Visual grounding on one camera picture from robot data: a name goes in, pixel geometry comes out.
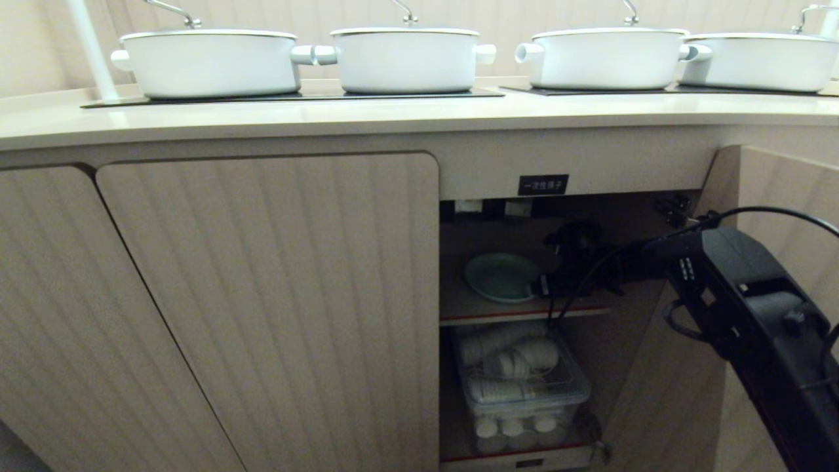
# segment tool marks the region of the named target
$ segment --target plastic storage bin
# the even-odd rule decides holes
[[[591,385],[558,333],[544,321],[498,323],[458,328],[453,343],[478,452],[565,440]]]

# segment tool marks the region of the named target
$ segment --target clear plastic container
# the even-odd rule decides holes
[[[452,337],[466,404],[472,412],[473,442],[479,452],[558,446],[571,429],[577,407],[588,401],[588,379],[559,334],[544,329],[545,325],[544,321],[499,323],[480,330],[458,329]],[[486,346],[479,337],[489,340]],[[501,338],[505,344],[498,342]],[[558,361],[551,369],[531,369],[529,375],[522,375],[517,362],[534,359],[520,355],[519,350],[533,345],[537,338],[555,344]],[[478,362],[476,344],[482,356]],[[507,369],[501,369],[506,375],[499,374],[497,364],[503,363],[498,357],[508,363]]]

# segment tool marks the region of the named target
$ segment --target pot side handle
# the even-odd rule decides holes
[[[295,46],[291,48],[290,56],[291,61],[300,66],[314,66],[317,64],[314,46]]]
[[[545,48],[536,43],[522,43],[516,48],[516,62],[536,62],[545,56]]]
[[[702,62],[714,56],[714,51],[704,45],[682,45],[679,60],[682,62]]]
[[[338,63],[338,54],[332,46],[315,46],[315,63],[318,66],[331,66]]]
[[[475,46],[475,59],[478,64],[492,64],[495,62],[495,55],[498,49],[495,45]]]
[[[131,58],[128,57],[128,51],[126,50],[113,51],[111,53],[111,63],[120,71],[131,72],[134,70],[131,66]]]

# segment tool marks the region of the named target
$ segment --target pot lid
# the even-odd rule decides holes
[[[539,33],[533,36],[533,39],[547,38],[549,36],[565,36],[567,34],[593,34],[593,33],[670,33],[670,34],[690,34],[684,29],[656,29],[656,28],[639,28],[637,26],[619,26],[613,28],[580,28],[580,29],[563,29],[561,31],[548,31],[546,33]]]
[[[364,28],[344,28],[331,32],[332,36],[343,36],[345,34],[366,34],[366,33],[438,33],[438,34],[466,34],[468,36],[480,36],[477,31],[459,28],[406,28],[399,26],[368,26]]]
[[[693,41],[698,39],[797,39],[801,41],[824,41],[827,43],[836,43],[837,41],[821,36],[809,36],[808,34],[793,34],[793,33],[710,33],[710,34],[693,34],[685,38],[685,41]]]
[[[282,33],[279,31],[262,31],[260,29],[174,29],[172,31],[150,31],[148,33],[126,34],[125,36],[119,39],[119,42],[122,43],[123,41],[126,41],[128,39],[148,38],[151,36],[185,36],[194,34],[229,34],[232,36],[268,36],[271,38],[297,39],[297,36],[294,36],[291,33]]]

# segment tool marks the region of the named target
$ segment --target black label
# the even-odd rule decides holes
[[[516,469],[527,469],[528,467],[539,467],[544,465],[544,459],[520,460],[516,463]]]
[[[568,188],[568,174],[561,176],[520,176],[519,196],[565,195]]]

